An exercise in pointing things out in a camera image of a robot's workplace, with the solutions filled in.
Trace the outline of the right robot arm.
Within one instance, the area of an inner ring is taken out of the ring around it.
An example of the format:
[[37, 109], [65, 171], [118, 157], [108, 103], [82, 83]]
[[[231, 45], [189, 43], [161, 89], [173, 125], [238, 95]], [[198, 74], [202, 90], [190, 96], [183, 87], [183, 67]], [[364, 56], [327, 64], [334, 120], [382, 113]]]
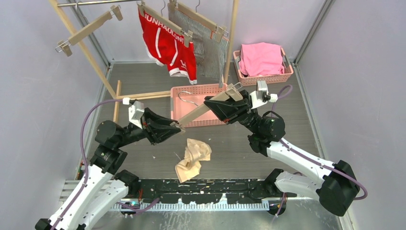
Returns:
[[358, 193], [365, 191], [345, 161], [337, 163], [318, 158], [288, 142], [285, 138], [285, 122], [274, 111], [259, 115], [258, 108], [278, 100], [275, 94], [264, 90], [239, 92], [234, 99], [230, 93], [221, 92], [205, 97], [203, 103], [180, 120], [162, 117], [158, 122], [174, 133], [210, 111], [225, 124], [240, 123], [250, 131], [249, 146], [255, 153], [264, 155], [296, 169], [299, 174], [274, 169], [267, 177], [266, 191], [270, 196], [294, 193], [318, 201], [321, 206], [336, 216], [344, 216]]

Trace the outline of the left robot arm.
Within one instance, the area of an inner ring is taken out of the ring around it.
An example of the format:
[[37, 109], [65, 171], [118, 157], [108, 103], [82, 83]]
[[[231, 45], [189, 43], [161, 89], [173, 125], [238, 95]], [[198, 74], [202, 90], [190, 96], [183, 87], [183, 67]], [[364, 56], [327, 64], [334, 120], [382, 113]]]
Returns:
[[99, 124], [95, 141], [99, 146], [85, 174], [64, 204], [49, 218], [41, 218], [36, 230], [91, 230], [109, 209], [140, 190], [139, 178], [127, 170], [118, 171], [127, 152], [120, 148], [142, 139], [152, 145], [181, 132], [178, 121], [165, 118], [149, 108], [129, 108], [125, 127], [106, 120]]

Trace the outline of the beige underwear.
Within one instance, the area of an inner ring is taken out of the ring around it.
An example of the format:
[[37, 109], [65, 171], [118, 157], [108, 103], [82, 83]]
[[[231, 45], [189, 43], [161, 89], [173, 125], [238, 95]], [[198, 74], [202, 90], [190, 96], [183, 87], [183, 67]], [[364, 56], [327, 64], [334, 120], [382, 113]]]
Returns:
[[201, 161], [211, 160], [211, 147], [200, 140], [187, 139], [184, 159], [175, 165], [175, 172], [180, 183], [191, 180], [200, 174]]

